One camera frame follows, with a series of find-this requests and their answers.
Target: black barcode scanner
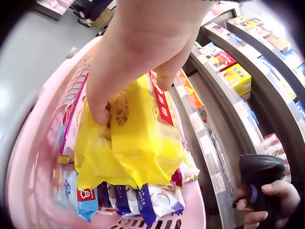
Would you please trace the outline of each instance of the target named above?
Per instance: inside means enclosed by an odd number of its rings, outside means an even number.
[[[288,165],[284,160],[274,156],[244,154],[239,158],[241,181],[248,186],[247,201],[254,211],[267,211],[268,217],[260,222],[258,228],[275,229],[280,199],[262,192],[262,185],[270,184],[284,178]]]

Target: biscuit package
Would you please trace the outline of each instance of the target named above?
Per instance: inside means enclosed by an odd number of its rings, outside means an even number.
[[[172,185],[145,184],[136,190],[140,215],[147,228],[169,213],[181,214],[185,208],[181,190]]]

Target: hand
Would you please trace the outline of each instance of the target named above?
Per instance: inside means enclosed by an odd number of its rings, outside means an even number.
[[[90,66],[87,101],[105,125],[107,101],[150,70],[167,91],[186,62],[204,16],[214,2],[200,0],[117,0],[116,13]]]
[[[280,229],[285,226],[289,217],[296,210],[299,202],[300,196],[295,189],[295,187],[282,180],[276,180],[271,184],[266,184],[262,186],[262,192],[269,196],[276,195],[281,199],[281,209],[278,214],[278,220],[276,222],[276,228]],[[238,196],[244,197],[246,192],[243,188],[237,190]],[[248,205],[246,199],[242,199],[237,203],[238,210],[248,209],[251,212],[245,215],[244,218],[244,229],[255,229],[258,227],[259,223],[265,220],[268,216],[268,212],[253,212],[253,209]]]

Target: blue product box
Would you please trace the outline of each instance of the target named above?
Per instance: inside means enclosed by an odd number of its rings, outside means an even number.
[[[303,120],[305,121],[305,110],[300,103],[300,101],[296,102],[296,107],[298,108],[298,111],[301,113]]]

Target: gray floor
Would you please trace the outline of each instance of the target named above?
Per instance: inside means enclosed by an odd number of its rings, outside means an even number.
[[[72,47],[82,48],[99,31],[77,19],[72,9],[60,21],[29,12],[7,38],[0,53],[0,140],[25,97],[40,91]]]

